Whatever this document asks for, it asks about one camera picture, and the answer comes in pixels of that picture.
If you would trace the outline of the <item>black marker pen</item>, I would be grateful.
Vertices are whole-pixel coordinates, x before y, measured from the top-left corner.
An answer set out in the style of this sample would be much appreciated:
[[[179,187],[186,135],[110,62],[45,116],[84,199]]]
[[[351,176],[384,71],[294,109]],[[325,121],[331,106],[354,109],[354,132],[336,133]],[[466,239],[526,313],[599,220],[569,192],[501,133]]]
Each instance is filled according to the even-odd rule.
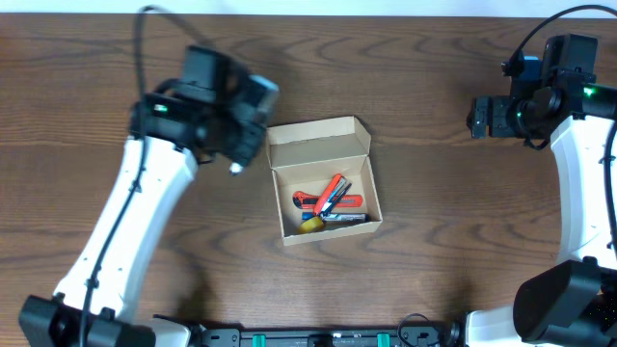
[[[232,163],[229,166],[229,173],[231,175],[239,175],[244,171],[244,167],[238,163]]]

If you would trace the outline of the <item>red utility knife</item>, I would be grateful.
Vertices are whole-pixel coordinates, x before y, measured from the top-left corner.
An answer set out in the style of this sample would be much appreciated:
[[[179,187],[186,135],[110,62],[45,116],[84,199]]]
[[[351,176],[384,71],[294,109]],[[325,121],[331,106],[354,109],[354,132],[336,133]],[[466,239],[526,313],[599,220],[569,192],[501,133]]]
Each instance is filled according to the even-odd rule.
[[[319,200],[318,196],[310,195],[302,191],[296,191],[292,196],[294,205],[299,209],[313,209]],[[361,207],[363,198],[361,195],[347,195],[337,205],[341,208]]]

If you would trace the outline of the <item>cardboard box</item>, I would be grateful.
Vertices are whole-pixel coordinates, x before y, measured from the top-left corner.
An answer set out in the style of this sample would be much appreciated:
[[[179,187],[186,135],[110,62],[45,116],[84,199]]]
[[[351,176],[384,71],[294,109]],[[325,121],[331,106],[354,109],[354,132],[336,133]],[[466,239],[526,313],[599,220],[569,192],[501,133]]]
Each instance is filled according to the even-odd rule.
[[[272,171],[285,246],[374,232],[383,222],[369,158],[371,136],[355,117],[316,120],[268,129],[267,155]],[[361,195],[361,207],[335,207],[331,213],[365,213],[366,223],[325,223],[319,231],[299,234],[299,225],[314,217],[299,209],[296,191],[320,197],[336,174],[352,183],[347,195]]]

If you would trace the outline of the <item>red and white pliers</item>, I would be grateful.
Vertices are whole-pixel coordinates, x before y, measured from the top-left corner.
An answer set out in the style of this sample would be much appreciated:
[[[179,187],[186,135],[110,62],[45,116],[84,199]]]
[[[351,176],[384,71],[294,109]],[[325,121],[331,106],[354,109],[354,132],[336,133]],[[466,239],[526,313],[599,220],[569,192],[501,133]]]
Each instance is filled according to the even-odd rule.
[[[347,195],[352,183],[342,174],[336,174],[313,207],[313,215],[325,217],[331,214],[338,203]]]

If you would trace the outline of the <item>yellow clear tape roll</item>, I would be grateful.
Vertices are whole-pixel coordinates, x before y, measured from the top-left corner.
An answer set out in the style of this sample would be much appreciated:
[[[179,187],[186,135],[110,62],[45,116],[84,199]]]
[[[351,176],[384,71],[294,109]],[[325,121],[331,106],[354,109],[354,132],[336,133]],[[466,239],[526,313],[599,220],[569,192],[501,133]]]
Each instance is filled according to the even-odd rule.
[[[319,216],[314,216],[303,221],[298,227],[299,234],[319,232],[325,227],[324,221]]]

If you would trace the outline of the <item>blue marker pen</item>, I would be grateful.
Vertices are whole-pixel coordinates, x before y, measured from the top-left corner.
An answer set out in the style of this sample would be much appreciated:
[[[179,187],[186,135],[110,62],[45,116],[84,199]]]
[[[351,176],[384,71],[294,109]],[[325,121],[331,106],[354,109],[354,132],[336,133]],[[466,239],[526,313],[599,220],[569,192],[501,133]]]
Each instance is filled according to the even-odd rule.
[[[370,216],[365,213],[331,213],[327,216],[322,216],[321,220],[324,223],[366,223],[370,221]]]

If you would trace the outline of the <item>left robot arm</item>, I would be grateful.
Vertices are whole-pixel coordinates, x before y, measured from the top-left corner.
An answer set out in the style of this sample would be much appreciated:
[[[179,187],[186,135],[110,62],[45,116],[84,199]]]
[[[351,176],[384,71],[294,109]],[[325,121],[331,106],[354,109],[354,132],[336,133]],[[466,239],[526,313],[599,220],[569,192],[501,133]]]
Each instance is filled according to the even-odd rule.
[[[148,93],[124,144],[119,175],[84,250],[49,299],[30,296],[18,323],[32,346],[192,346],[200,325],[136,310],[153,252],[202,152],[239,174],[258,153],[277,90],[223,99]]]

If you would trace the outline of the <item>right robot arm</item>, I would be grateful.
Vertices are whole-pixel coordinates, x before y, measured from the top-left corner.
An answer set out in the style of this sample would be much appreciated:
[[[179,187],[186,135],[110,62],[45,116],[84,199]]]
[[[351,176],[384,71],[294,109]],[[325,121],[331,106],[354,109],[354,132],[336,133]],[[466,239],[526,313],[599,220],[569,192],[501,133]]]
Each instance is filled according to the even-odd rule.
[[[586,82],[509,102],[518,133],[543,139],[557,165],[561,239],[555,266],[524,282],[512,305],[466,317],[468,346],[616,343],[616,92]]]

